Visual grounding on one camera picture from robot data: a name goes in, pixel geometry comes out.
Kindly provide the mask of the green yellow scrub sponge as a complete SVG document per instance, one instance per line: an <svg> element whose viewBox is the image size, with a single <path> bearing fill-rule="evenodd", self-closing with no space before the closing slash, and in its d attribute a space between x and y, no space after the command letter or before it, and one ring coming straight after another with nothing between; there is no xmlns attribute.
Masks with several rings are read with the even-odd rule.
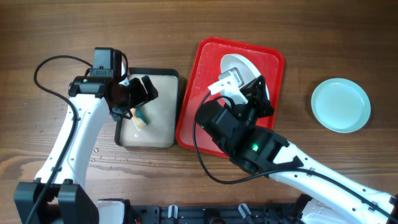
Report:
<svg viewBox="0 0 398 224"><path fill-rule="evenodd" d="M148 120L140 108L132 108L132 120L138 131L144 130L148 125Z"/></svg>

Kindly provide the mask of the white round plate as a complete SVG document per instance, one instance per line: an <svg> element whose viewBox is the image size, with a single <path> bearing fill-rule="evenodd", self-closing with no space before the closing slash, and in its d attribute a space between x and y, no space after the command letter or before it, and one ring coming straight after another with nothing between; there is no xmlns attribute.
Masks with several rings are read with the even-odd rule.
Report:
<svg viewBox="0 0 398 224"><path fill-rule="evenodd" d="M244 97L243 90L250 82L261 76L261 73L250 60L240 54L224 55L220 63L221 72L227 72L232 68L235 68L239 74L239 77L234 74L234 78L240 93L235 90L222 90L220 95L230 97L236 104L246 104L248 100Z"/></svg>

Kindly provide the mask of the pale green round plate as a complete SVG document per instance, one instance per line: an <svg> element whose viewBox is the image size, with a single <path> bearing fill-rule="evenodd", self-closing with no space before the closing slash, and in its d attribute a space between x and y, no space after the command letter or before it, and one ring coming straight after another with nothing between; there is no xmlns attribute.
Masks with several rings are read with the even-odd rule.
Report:
<svg viewBox="0 0 398 224"><path fill-rule="evenodd" d="M363 128L371 116L371 102L355 82L331 78L319 84L310 100L314 117L325 128L352 133Z"/></svg>

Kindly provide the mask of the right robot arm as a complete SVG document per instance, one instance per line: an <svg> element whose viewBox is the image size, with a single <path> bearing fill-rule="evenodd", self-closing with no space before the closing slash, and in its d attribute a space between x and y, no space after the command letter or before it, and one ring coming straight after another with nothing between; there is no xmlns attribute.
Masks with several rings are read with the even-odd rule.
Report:
<svg viewBox="0 0 398 224"><path fill-rule="evenodd" d="M397 197L369 189L322 165L295 144L256 125L274 110L263 77L241 88L232 78L208 87L194 124L200 125L250 179L267 177L305 194L304 223L397 223Z"/></svg>

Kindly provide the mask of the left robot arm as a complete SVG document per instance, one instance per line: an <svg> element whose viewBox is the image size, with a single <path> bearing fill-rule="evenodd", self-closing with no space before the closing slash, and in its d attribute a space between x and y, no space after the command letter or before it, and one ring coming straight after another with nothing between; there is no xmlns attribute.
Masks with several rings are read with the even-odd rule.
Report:
<svg viewBox="0 0 398 224"><path fill-rule="evenodd" d="M136 110L158 97L150 78L129 78L126 54L94 49L94 61L69 84L67 115L53 149L32 182L19 182L14 202L22 223L140 223L128 200L94 203L85 192L91 151L108 118L133 119Z"/></svg>

